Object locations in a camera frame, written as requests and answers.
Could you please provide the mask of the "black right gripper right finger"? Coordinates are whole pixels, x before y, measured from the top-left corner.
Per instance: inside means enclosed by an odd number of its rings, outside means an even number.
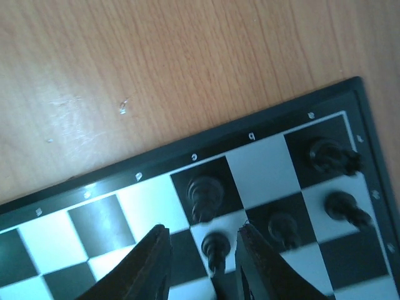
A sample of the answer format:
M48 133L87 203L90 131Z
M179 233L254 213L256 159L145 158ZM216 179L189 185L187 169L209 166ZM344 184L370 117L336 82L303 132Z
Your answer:
M300 276L250 223L237 232L239 299L327 299Z

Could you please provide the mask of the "black and white chessboard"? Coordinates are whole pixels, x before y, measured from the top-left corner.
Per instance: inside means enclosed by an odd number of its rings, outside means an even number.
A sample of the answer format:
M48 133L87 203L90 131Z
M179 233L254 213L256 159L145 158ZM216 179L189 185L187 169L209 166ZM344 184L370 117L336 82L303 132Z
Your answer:
M76 299L157 224L169 299L237 299L252 224L328 299L399 298L399 213L360 77L1 206L1 298Z

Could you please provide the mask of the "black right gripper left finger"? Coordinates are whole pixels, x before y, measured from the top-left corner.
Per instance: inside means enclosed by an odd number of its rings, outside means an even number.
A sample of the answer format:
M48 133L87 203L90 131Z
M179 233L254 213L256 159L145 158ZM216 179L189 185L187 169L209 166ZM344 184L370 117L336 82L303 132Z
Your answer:
M78 298L167 299L172 262L169 229L157 224L109 274Z

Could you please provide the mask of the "black pawn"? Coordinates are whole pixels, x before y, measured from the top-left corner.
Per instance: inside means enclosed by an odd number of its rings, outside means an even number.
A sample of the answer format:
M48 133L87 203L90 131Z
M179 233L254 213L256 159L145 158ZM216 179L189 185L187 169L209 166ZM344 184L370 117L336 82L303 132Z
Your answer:
M231 251L228 237L223 232L210 232L202 240L201 250L207 257L207 265L211 272L211 277L224 274L226 258Z
M285 250L297 249L301 245L296 220L286 212L275 212L268 221L270 236Z

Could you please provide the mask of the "black pawn chess piece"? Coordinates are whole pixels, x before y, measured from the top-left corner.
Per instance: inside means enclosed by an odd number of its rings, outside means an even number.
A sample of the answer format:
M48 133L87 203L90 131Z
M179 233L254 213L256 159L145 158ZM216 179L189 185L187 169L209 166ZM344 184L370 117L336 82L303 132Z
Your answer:
M328 194L324 200L324 210L331 219L347 221L359 230L372 224L372 217L358 206L352 194L344 191Z

